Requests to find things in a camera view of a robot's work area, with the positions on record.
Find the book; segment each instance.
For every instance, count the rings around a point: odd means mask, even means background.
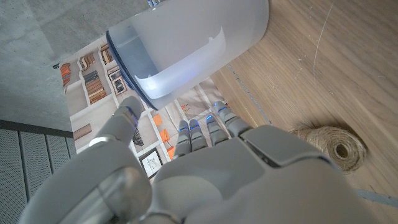
[[[84,57],[83,59],[85,60],[85,62],[86,62],[86,64],[87,64],[87,68],[89,68],[90,65],[91,65],[91,63],[87,60],[87,57]]]
[[[94,54],[91,54],[91,55],[90,55],[90,58],[91,58],[91,61],[92,61],[93,63],[95,63]]]
[[[108,48],[109,48],[109,46],[106,44],[106,45],[104,45],[104,46],[101,47],[101,51],[106,50],[106,49],[108,49]]]
[[[87,63],[86,63],[86,61],[84,60],[84,58],[82,58],[81,59],[81,64],[82,64],[82,69],[85,71],[85,70],[87,70]]]
[[[91,73],[89,73],[89,74],[83,76],[83,78],[84,78],[85,80],[87,80],[87,79],[89,79],[89,78],[93,78],[93,77],[97,77],[97,76],[98,76],[98,73],[97,73],[97,71],[95,70],[94,72],[91,72]]]
[[[108,63],[109,63],[109,58],[108,58],[108,56],[106,55],[106,51],[104,50],[104,51],[102,52],[102,54],[103,54],[104,59],[105,59],[105,64],[108,64]]]
[[[104,90],[101,90],[100,92],[98,92],[98,93],[92,95],[92,96],[90,97],[90,99],[95,99],[95,98],[101,96],[103,93],[104,93]]]
[[[92,94],[92,93],[94,93],[95,91],[97,91],[97,90],[99,90],[99,89],[101,89],[101,88],[103,88],[103,86],[102,86],[102,84],[97,84],[97,85],[95,85],[95,86],[92,86],[92,87],[90,87],[88,90],[87,90],[87,92],[89,93],[89,94]]]
[[[104,88],[100,88],[100,89],[98,89],[96,92],[91,93],[90,95],[88,95],[88,97],[91,98],[91,97],[95,96],[97,93],[99,93],[99,92],[101,92],[101,91],[103,91],[103,90],[104,90]]]
[[[92,81],[90,81],[90,82],[86,82],[86,86],[92,86],[92,85],[94,85],[95,84],[95,82],[97,82],[97,81],[99,81],[99,79],[97,79],[97,80],[92,80]]]
[[[112,53],[111,53],[111,51],[109,49],[106,49],[106,54],[109,57],[109,61],[112,62],[113,61],[113,57],[112,57]]]
[[[90,81],[90,82],[87,82],[87,83],[86,83],[86,88],[89,88],[89,87],[91,87],[91,86],[95,86],[95,85],[97,85],[99,82],[101,82],[99,78],[98,78],[98,79],[95,79],[95,80],[92,80],[92,81]]]

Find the bookshelf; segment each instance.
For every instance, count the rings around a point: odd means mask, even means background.
[[[65,94],[67,95],[68,107],[70,108],[69,110],[72,131],[76,131],[89,123],[92,128],[91,133],[75,141],[77,153],[80,153],[88,148],[89,142],[95,137],[100,128],[114,113],[119,104],[127,97],[134,96],[140,99],[142,105],[142,114],[138,125],[138,130],[141,134],[142,140],[144,141],[144,145],[137,146],[134,145],[133,141],[131,141],[129,148],[137,158],[149,152],[153,148],[156,148],[159,152],[159,156],[162,159],[163,164],[171,161],[167,149],[170,148],[172,145],[168,142],[163,143],[160,132],[162,132],[165,128],[156,126],[153,116],[159,113],[164,114],[165,111],[167,111],[174,116],[175,121],[188,121],[188,118],[185,115],[181,104],[178,102],[178,100],[175,100],[173,103],[166,106],[167,108],[164,108],[163,112],[154,111],[152,108],[148,107],[141,98],[139,98],[138,94],[134,90],[130,90],[129,88],[127,88],[126,91],[120,94],[116,94],[112,86],[111,80],[108,77],[108,70],[114,68],[115,66],[117,66],[117,64],[114,60],[110,61],[109,63],[105,63],[104,58],[101,54],[101,48],[106,44],[106,37],[104,36],[86,46],[85,48],[79,50],[71,57],[66,58],[65,61],[60,64],[60,66],[62,66],[64,63],[70,63],[70,70],[71,73],[73,73],[71,74],[70,81],[65,85]],[[79,61],[82,59],[82,57],[85,57],[86,55],[91,53],[93,53],[95,63],[91,64],[89,68],[84,70]],[[95,70],[98,73],[106,96],[98,100],[97,102],[90,104],[89,94],[85,85],[85,76]],[[194,117],[197,120],[203,119],[209,114],[214,113],[214,109],[206,94],[200,88],[200,86],[198,86],[198,88],[200,89],[199,95],[205,99],[208,110],[203,111],[198,116]],[[169,117],[170,116],[168,115],[163,115],[162,119],[165,122],[169,119],[170,124],[172,120]],[[206,129],[205,123],[200,123],[200,126],[202,127],[202,130]],[[171,134],[172,136],[170,135],[170,137],[172,137],[172,139],[177,137],[175,133]]]

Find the white robotic arm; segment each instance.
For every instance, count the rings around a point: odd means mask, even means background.
[[[20,223],[375,223],[333,163],[272,126],[252,129],[221,102],[232,139],[208,117],[180,124],[174,160],[152,186],[128,148],[139,102],[124,100],[31,198]]]

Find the twine spool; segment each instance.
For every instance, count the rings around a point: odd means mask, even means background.
[[[366,150],[358,138],[340,128],[328,126],[318,129],[300,128],[290,133],[325,153],[344,174],[357,170],[366,157]]]

